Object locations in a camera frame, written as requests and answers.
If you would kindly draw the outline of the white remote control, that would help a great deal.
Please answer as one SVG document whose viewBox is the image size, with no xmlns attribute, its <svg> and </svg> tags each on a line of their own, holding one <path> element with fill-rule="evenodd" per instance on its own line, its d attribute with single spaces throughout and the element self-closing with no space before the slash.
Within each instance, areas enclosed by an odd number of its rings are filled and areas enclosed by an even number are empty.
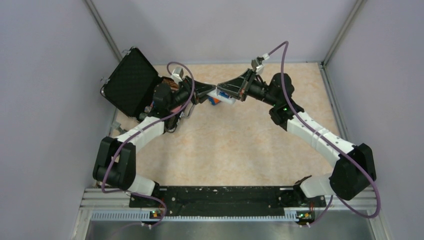
<svg viewBox="0 0 424 240">
<path fill-rule="evenodd" d="M 233 105 L 236 102 L 236 99 L 235 98 L 232 98 L 232 97 L 230 97 L 230 98 L 224 98 L 224 97 L 218 95 L 219 92 L 223 92 L 223 91 L 221 91 L 219 89 L 215 89 L 215 90 L 207 93 L 207 96 L 208 96 L 208 98 L 209 97 L 213 97 L 213 98 L 216 98 L 216 99 L 220 100 L 221 101 L 220 103 L 226 103 L 226 104 Z"/>
</svg>

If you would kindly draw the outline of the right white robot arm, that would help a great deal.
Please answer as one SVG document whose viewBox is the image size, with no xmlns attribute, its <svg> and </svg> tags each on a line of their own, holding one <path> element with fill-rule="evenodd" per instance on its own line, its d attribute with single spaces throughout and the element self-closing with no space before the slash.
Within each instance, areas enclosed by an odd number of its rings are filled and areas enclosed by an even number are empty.
<svg viewBox="0 0 424 240">
<path fill-rule="evenodd" d="M 271 105 L 271 120 L 304 140 L 330 164 L 332 173 L 308 176 L 295 184 L 298 189 L 293 192 L 293 200 L 297 205 L 307 206 L 314 197 L 322 195 L 336 195 L 350 201 L 365 188 L 375 186 L 376 170 L 371 148 L 364 143 L 354 145 L 312 119 L 292 99 L 295 88 L 288 74 L 277 73 L 270 83 L 265 83 L 248 69 L 239 77 L 219 83 L 217 88 L 239 101 L 252 97 Z"/>
</svg>

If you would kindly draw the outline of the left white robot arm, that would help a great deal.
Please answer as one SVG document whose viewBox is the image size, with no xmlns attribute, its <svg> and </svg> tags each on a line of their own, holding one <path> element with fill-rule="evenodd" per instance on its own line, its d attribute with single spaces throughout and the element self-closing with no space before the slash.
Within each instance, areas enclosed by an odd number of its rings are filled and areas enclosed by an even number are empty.
<svg viewBox="0 0 424 240">
<path fill-rule="evenodd" d="M 159 101 L 159 108 L 148 114 L 139 125 L 116 138 L 104 137 L 100 142 L 92 176 L 96 181 L 141 195 L 149 207 L 160 202 L 160 193 L 155 190 L 157 183 L 136 173 L 136 155 L 147 143 L 166 131 L 166 121 L 178 119 L 189 97 L 194 105 L 204 102 L 217 87 L 213 84 L 191 80 L 188 76 L 174 91 L 166 77 L 139 79 L 135 83 L 111 80 L 103 87 L 111 90 L 106 98 L 115 96 L 115 103 L 132 100 L 143 112 L 148 106 Z"/>
</svg>

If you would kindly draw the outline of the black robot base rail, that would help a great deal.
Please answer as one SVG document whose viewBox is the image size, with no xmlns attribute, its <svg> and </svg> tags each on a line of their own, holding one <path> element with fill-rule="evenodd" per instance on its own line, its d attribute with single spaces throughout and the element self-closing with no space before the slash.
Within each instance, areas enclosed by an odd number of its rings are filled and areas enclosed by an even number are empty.
<svg viewBox="0 0 424 240">
<path fill-rule="evenodd" d="M 166 205 L 168 217 L 282 217 L 289 208 L 310 212 L 327 205 L 292 186 L 159 186 L 152 199 L 131 194 L 129 207 Z"/>
</svg>

